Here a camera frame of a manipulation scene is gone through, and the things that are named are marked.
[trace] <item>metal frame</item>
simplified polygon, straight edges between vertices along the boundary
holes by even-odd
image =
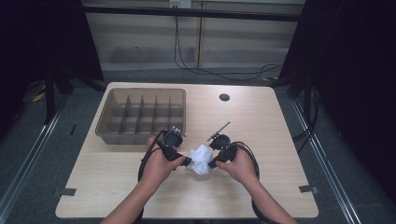
[[[17,172],[16,176],[12,180],[11,185],[8,187],[7,191],[1,198],[0,224],[6,223],[7,217],[11,212],[11,209],[14,206],[15,202],[18,200],[18,197],[21,194],[21,191],[29,177],[29,174],[32,173],[36,161],[38,160],[41,152],[43,151],[45,145],[47,144],[47,141],[49,140],[50,135],[52,134],[52,131],[55,128],[56,123],[58,122],[61,112],[64,110],[67,100],[68,100],[68,96],[65,95],[62,101],[60,102],[60,105],[57,108],[57,111],[53,115],[50,122],[44,125],[40,135],[35,140],[35,144],[30,150],[29,155],[26,157],[26,160],[23,162],[21,169]]]
[[[301,107],[300,103],[293,101],[292,102],[294,109],[297,113],[297,116],[303,125],[303,128],[306,130],[309,128],[309,124],[305,120],[304,111]],[[317,156],[318,162],[323,170],[323,173],[326,175],[327,180],[329,181],[330,186],[332,187],[332,191],[339,203],[341,210],[343,211],[346,221],[351,224],[359,223],[361,221],[359,219],[358,213],[353,205],[352,201],[350,201],[347,192],[345,191],[343,185],[341,184],[340,180],[338,179],[337,174],[335,173],[334,169],[332,168],[332,164],[330,163],[329,159],[326,156],[326,153],[321,146],[321,143],[318,140],[317,135],[315,132],[312,132],[310,135],[307,134],[309,138],[309,142],[311,143],[312,148],[314,149],[315,155]]]
[[[94,5],[94,4],[82,4],[80,6],[36,4],[33,5],[33,7],[37,7],[39,9],[44,9],[44,10],[57,9],[57,10],[67,10],[67,11],[83,11],[88,13],[223,18],[223,19],[255,20],[255,21],[299,21],[302,19],[313,20],[313,18],[302,18],[300,15],[292,15],[292,14],[219,11],[219,10],[189,9],[189,8],[116,7],[116,6]]]

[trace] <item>forearm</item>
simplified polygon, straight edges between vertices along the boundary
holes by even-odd
[[[281,223],[297,223],[294,218],[271,196],[258,179],[252,179],[244,184],[259,211],[271,220]]]
[[[134,223],[156,190],[143,182],[137,183],[131,193],[101,223]]]

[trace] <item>compartment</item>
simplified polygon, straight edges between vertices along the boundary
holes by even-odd
[[[182,89],[110,90],[96,134],[111,145],[144,145],[163,129],[185,131],[186,92]]]

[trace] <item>wooden table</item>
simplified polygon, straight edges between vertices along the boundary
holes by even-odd
[[[261,182],[293,217],[316,217],[318,208],[291,140],[276,95],[267,87],[191,84],[110,83],[67,182],[77,189],[62,196],[56,208],[61,218],[106,217],[134,188],[144,146],[111,146],[95,134],[107,94],[113,88],[178,88],[186,91],[186,134],[178,152],[207,145],[207,138],[221,133],[244,141],[260,165]],[[230,95],[228,102],[220,100]],[[220,169],[198,175],[177,168],[145,206],[144,218],[250,218],[256,217],[246,190]]]

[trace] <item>aluminum rail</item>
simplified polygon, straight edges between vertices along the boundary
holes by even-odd
[[[300,103],[293,101],[292,102],[294,109],[297,113],[297,116],[303,125],[303,128],[306,130],[308,128],[308,124],[305,120],[304,111],[300,105]],[[341,210],[343,211],[346,221],[350,224],[361,224],[361,220],[359,219],[358,213],[356,209],[350,201],[347,192],[345,191],[343,185],[341,184],[340,180],[338,179],[337,174],[335,173],[334,169],[332,168],[332,164],[330,163],[329,159],[326,156],[321,143],[318,140],[317,135],[315,132],[311,133],[309,137],[309,142],[311,143],[312,148],[314,149],[315,155],[318,158],[318,162],[323,170],[323,173],[326,175],[327,180],[329,181],[330,186],[332,187],[332,191],[339,203]]]
[[[7,191],[1,198],[0,224],[6,223],[7,217],[11,212],[11,209],[17,201],[18,197],[20,196],[23,186],[25,185],[29,174],[32,173],[32,170],[35,167],[35,163],[37,162],[41,152],[47,144],[50,135],[52,134],[52,131],[55,128],[56,123],[58,122],[61,112],[64,110],[67,100],[68,96],[64,96],[52,119],[49,121],[48,124],[44,125],[40,135],[35,140],[35,144],[30,150],[29,155],[23,162],[21,169],[17,172]]]

